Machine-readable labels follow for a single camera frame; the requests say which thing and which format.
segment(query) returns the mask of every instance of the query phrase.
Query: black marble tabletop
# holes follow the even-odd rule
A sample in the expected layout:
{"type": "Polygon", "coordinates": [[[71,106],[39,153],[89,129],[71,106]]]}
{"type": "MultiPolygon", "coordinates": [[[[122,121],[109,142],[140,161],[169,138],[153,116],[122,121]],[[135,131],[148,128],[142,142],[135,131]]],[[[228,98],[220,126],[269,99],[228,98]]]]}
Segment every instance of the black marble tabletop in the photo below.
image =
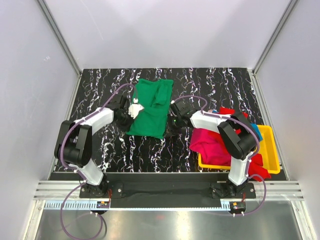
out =
{"type": "MultiPolygon", "coordinates": [[[[252,123],[263,124],[255,92],[246,68],[135,68],[85,69],[72,107],[70,120],[77,120],[101,107],[124,83],[139,79],[172,79],[172,98],[194,95],[208,101],[205,110],[220,107],[246,112],[252,123]]],[[[126,96],[132,95],[130,87],[126,96]]],[[[204,103],[186,99],[195,107],[204,103]]],[[[197,153],[189,150],[191,129],[174,137],[157,139],[130,136],[110,124],[93,136],[92,159],[104,172],[202,172],[197,153]]],[[[58,162],[55,172],[65,169],[58,162]]]]}

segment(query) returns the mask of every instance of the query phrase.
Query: yellow bin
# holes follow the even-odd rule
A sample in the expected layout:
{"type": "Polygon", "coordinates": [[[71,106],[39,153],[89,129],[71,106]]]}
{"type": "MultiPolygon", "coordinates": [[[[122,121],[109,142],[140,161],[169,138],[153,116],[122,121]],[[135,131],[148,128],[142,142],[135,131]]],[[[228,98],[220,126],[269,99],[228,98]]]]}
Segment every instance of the yellow bin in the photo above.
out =
{"type": "MultiPolygon", "coordinates": [[[[265,125],[258,125],[258,128],[262,135],[259,154],[262,155],[263,168],[267,169],[269,174],[278,174],[280,173],[280,164],[272,128],[265,125]]],[[[230,166],[203,164],[200,153],[198,154],[198,164],[206,169],[230,170],[230,166]]]]}

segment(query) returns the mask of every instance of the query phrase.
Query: magenta cloth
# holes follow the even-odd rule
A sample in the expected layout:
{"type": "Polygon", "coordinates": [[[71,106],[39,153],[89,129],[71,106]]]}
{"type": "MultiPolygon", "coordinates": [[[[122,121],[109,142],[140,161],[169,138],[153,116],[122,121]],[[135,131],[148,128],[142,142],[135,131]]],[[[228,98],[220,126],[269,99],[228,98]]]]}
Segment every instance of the magenta cloth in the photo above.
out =
{"type": "Polygon", "coordinates": [[[189,148],[201,154],[204,164],[230,166],[230,154],[223,150],[220,142],[209,135],[209,132],[206,129],[195,128],[192,132],[189,148]]]}

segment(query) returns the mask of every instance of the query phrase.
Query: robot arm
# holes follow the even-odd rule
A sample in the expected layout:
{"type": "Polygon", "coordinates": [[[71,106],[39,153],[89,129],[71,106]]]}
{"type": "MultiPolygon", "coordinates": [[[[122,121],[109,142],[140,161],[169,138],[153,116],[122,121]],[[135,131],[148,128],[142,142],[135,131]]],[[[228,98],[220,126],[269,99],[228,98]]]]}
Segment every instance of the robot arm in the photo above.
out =
{"type": "Polygon", "coordinates": [[[233,115],[215,114],[221,117],[212,117],[202,114],[199,110],[192,109],[182,101],[172,102],[170,107],[175,115],[172,118],[172,125],[176,129],[183,127],[207,129],[221,135],[225,147],[231,155],[231,169],[228,179],[235,187],[245,184],[251,162],[249,157],[257,146],[255,138],[243,126],[222,118],[224,116],[236,119],[253,130],[243,114],[240,112],[233,115]],[[240,134],[236,134],[235,130],[237,129],[241,129],[240,134]]]}
{"type": "MultiPolygon", "coordinates": [[[[125,109],[129,103],[128,99],[122,95],[115,95],[112,101],[103,109],[97,108],[97,114],[90,119],[80,123],[79,126],[70,134],[68,141],[64,147],[63,158],[65,162],[77,171],[80,171],[87,183],[92,186],[100,186],[103,181],[104,174],[99,170],[91,159],[92,156],[92,135],[104,126],[116,123],[117,127],[123,131],[129,131],[135,118],[144,108],[134,100],[134,103],[125,109]]],[[[76,121],[63,121],[60,127],[58,139],[54,149],[54,156],[60,160],[62,142],[69,131],[75,125],[76,121]]]]}

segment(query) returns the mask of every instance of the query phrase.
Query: green cloth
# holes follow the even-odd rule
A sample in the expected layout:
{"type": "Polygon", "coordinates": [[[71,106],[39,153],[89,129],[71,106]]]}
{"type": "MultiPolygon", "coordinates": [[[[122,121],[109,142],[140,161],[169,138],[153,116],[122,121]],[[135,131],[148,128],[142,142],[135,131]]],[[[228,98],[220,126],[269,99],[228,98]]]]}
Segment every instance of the green cloth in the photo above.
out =
{"type": "Polygon", "coordinates": [[[144,107],[133,122],[128,135],[164,138],[173,80],[148,81],[139,79],[136,89],[138,103],[144,107]]]}

